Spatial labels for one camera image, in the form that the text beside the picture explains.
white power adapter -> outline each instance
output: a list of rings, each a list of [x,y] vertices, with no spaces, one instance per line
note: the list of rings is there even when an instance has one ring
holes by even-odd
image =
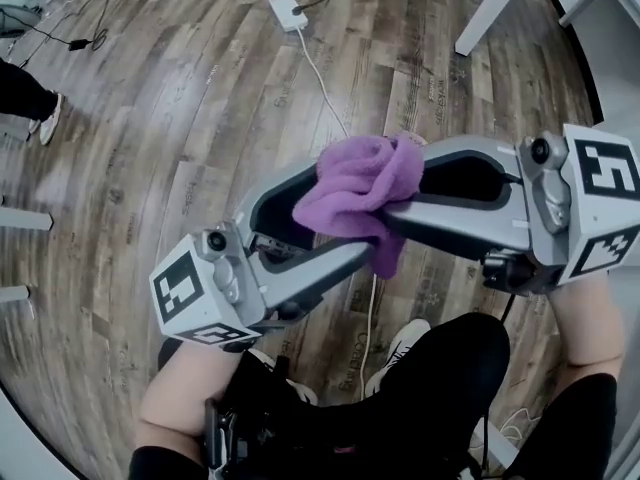
[[[303,12],[297,16],[293,14],[293,10],[299,7],[296,0],[269,0],[269,3],[285,32],[303,29],[309,24]]]

purple towel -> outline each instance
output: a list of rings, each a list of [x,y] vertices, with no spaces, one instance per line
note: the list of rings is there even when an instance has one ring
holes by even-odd
[[[299,224],[317,233],[344,238],[378,238],[373,271],[394,276],[404,238],[372,212],[418,192],[424,161],[420,148],[400,136],[394,148],[383,137],[351,137],[324,150],[317,163],[318,183],[293,209]]]

white table leg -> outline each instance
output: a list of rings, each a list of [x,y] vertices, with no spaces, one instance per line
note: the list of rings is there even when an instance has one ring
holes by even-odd
[[[0,302],[15,302],[17,300],[26,300],[28,298],[29,289],[24,285],[0,288]]]
[[[508,3],[509,0],[483,0],[456,41],[456,53],[465,57],[469,55]]]
[[[0,226],[48,231],[52,225],[53,219],[48,213],[28,212],[0,206]]]
[[[560,26],[568,27],[573,23],[573,20],[584,11],[594,0],[578,0],[575,5],[567,11],[567,13],[560,18]]]

sneaker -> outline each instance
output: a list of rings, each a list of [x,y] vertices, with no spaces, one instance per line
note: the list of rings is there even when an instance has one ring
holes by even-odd
[[[407,352],[409,352],[418,340],[429,332],[430,329],[431,326],[429,325],[429,322],[420,318],[411,320],[411,322],[400,329],[400,332],[398,332],[396,337],[393,338],[391,347],[389,347],[387,362],[384,363],[382,369],[374,373],[369,379],[369,382],[367,382],[367,385],[364,388],[364,394],[366,397],[375,395],[380,391],[380,383],[387,372],[395,366],[400,359],[407,355]]]
[[[29,134],[34,135],[40,128],[40,121],[29,121]]]
[[[253,354],[257,357],[262,364],[264,364],[270,371],[273,371],[276,367],[276,362],[273,358],[269,357],[264,352],[260,352],[255,348],[250,348],[249,353]],[[309,386],[305,386],[304,384],[298,384],[297,382],[293,382],[291,379],[287,379],[289,385],[296,390],[300,400],[303,402],[307,402],[311,405],[318,405],[318,396],[313,392]]]
[[[60,113],[62,112],[62,104],[64,103],[64,96],[58,93],[58,103],[56,103],[56,109],[51,114],[51,117],[44,121],[40,125],[40,143],[46,146],[51,142],[51,138],[58,127],[58,121],[60,121]]]

wooden floor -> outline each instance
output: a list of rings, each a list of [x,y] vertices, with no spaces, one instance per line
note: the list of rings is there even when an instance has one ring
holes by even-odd
[[[515,142],[591,124],[550,0],[513,0],[462,58],[453,43],[478,2],[331,0],[308,11],[309,50],[353,134]],[[102,5],[56,33],[90,35]],[[92,479],[125,475],[160,343],[147,281],[157,260],[185,233],[229,216],[261,175],[340,137],[296,34],[282,32],[266,2],[111,0],[105,24],[97,52],[49,42],[29,63],[70,103],[50,146],[0,142],[5,204],[55,220],[48,234],[1,231],[1,284],[28,284],[36,318],[23,303],[2,307],[0,379]],[[21,41],[14,62],[40,40]],[[357,399],[370,290],[362,271],[262,347],[289,356],[293,377],[324,403]],[[506,299],[482,287],[478,265],[410,244],[378,289],[367,376],[410,319],[499,315]],[[521,407],[540,413],[559,354],[542,299],[517,299],[508,330],[511,369],[491,413],[498,427]],[[524,417],[514,423],[527,427]]]

